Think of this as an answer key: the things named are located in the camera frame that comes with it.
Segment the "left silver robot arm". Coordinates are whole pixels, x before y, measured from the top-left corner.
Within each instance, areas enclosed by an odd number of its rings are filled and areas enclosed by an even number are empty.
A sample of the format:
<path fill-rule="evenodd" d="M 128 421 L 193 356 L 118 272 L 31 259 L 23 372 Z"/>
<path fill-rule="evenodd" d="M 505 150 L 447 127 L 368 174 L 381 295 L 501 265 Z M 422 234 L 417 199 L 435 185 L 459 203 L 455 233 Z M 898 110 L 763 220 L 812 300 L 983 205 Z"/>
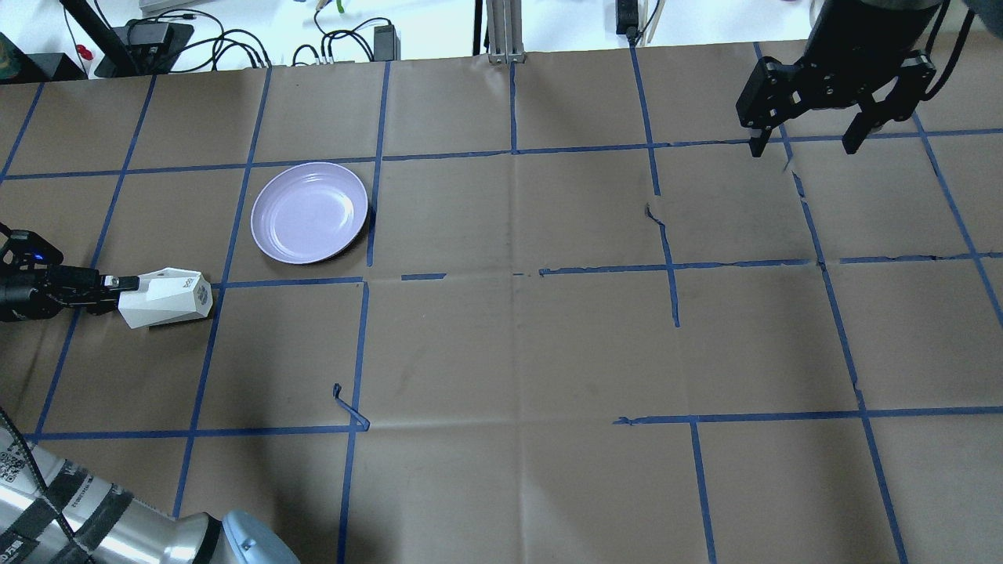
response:
<path fill-rule="evenodd" d="M 51 319 L 65 309 L 119 312 L 131 328 L 208 316 L 210 283 L 164 268 L 130 277 L 67 266 L 35 232 L 2 228 L 2 320 Z M 241 510 L 173 518 L 130 490 L 29 442 L 2 414 L 4 563 L 296 563 L 264 522 Z"/>

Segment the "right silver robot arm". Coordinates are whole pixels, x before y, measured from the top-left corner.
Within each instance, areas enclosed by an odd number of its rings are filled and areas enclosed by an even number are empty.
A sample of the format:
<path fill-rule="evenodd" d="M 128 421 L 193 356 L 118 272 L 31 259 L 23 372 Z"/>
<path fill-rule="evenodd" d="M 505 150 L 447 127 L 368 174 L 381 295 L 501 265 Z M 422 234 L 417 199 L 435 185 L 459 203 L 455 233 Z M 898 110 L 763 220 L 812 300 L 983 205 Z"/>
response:
<path fill-rule="evenodd" d="M 934 43 L 946 1 L 825 1 L 798 61 L 757 60 L 737 100 L 750 132 L 750 154 L 762 156 L 774 129 L 810 110 L 859 107 L 842 136 L 854 154 L 889 121 L 906 121 L 931 100 L 956 67 L 975 19 L 1001 35 L 1001 3 L 969 1 L 947 66 L 937 71 L 922 34 Z"/>

